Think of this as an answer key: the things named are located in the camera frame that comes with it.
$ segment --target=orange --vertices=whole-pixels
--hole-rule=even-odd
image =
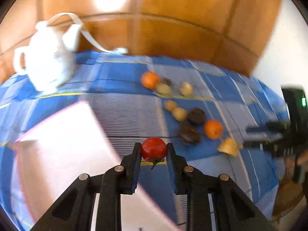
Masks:
[[[223,132],[223,127],[219,121],[209,120],[204,124],[204,132],[212,140],[218,139]]]
[[[148,89],[154,89],[157,83],[159,82],[159,76],[153,72],[145,72],[141,76],[141,84]]]

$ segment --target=small potato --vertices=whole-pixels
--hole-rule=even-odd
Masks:
[[[164,107],[166,110],[172,112],[172,110],[174,110],[175,108],[177,108],[177,103],[172,101],[172,100],[167,100],[164,103]]]
[[[175,108],[172,110],[172,115],[178,122],[182,122],[187,118],[187,111],[183,108]]]
[[[169,95],[171,93],[171,88],[165,83],[159,83],[156,85],[156,91],[161,95]]]
[[[185,97],[191,97],[193,95],[193,85],[189,82],[183,82],[180,93]]]

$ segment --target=tomato stem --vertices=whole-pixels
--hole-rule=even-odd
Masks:
[[[156,166],[156,164],[160,163],[160,162],[164,162],[165,159],[156,159],[154,161],[152,161],[153,166],[151,167],[151,170]]]

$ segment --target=blue checkered tablecloth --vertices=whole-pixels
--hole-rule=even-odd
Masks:
[[[120,157],[130,154],[135,142],[149,136],[161,137],[166,143],[172,142],[176,153],[204,174],[230,175],[270,218],[279,182],[277,163],[270,155],[243,149],[239,157],[231,157],[217,151],[221,140],[206,137],[198,146],[184,146],[176,137],[178,122],[163,109],[168,98],[144,88],[140,77],[149,70],[168,77],[175,87],[183,81],[192,83],[193,98],[184,98],[174,90],[173,100],[186,110],[203,109],[208,119],[216,119],[224,126],[222,139],[232,137],[238,143],[266,137],[247,134],[247,125],[288,119],[283,99],[255,78],[200,61],[112,56],[94,51],[78,53],[76,60],[75,76],[53,94],[35,91],[27,75],[15,74],[0,86],[0,204],[20,230],[30,230],[34,223],[13,163],[14,151],[7,144],[80,100],[88,102]],[[151,173],[149,169],[141,166],[139,183],[175,223],[185,222],[186,197],[174,196],[167,166],[159,165]]]

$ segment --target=black metal arm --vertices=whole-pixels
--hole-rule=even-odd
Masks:
[[[262,126],[249,126],[247,133],[274,132],[281,133],[282,138],[270,140],[245,140],[244,148],[260,148],[275,157],[295,157],[293,181],[302,183],[305,179],[305,168],[296,164],[299,155],[308,149],[308,109],[304,90],[297,88],[282,89],[288,105],[290,121],[267,122]]]
[[[96,193],[100,193],[96,231],[121,231],[121,194],[137,188],[141,144],[102,175],[81,174],[54,202],[32,231],[89,231]],[[175,194],[187,194],[187,231],[212,230],[208,194],[212,194],[217,231],[272,231],[266,217],[226,174],[204,175],[188,166],[167,144],[167,167]]]

